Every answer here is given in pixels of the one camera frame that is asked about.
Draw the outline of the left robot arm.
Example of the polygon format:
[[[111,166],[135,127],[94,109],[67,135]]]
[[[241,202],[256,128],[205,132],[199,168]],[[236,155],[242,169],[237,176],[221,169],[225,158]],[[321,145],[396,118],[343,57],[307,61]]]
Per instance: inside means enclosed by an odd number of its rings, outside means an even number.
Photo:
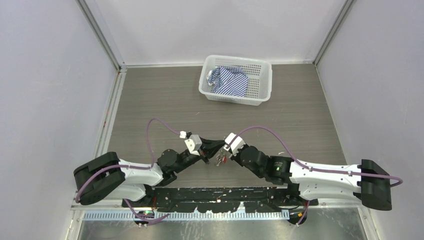
[[[186,150],[178,153],[166,149],[153,164],[129,162],[110,151],[77,167],[73,171],[76,203],[87,206],[104,199],[126,199],[148,207],[154,199],[153,187],[169,185],[178,173],[198,161],[208,164],[226,144],[197,134],[187,137],[184,143]]]

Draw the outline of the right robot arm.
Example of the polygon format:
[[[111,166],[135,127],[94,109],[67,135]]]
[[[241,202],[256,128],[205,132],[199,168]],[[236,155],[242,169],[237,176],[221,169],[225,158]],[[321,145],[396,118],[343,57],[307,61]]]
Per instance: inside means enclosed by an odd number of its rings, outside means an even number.
[[[374,210],[392,210],[390,175],[373,160],[326,165],[268,156],[247,144],[238,149],[225,145],[223,149],[231,160],[258,178],[274,185],[287,185],[285,198],[291,205],[299,205],[303,200],[344,199],[359,201]]]

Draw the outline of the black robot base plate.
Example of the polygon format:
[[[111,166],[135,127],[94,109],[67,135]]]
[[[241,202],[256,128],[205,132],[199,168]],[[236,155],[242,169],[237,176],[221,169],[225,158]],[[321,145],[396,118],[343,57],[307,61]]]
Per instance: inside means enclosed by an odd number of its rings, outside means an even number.
[[[234,213],[244,207],[247,213],[276,213],[301,209],[306,200],[278,187],[156,187],[147,189],[133,208],[153,208],[161,213]]]

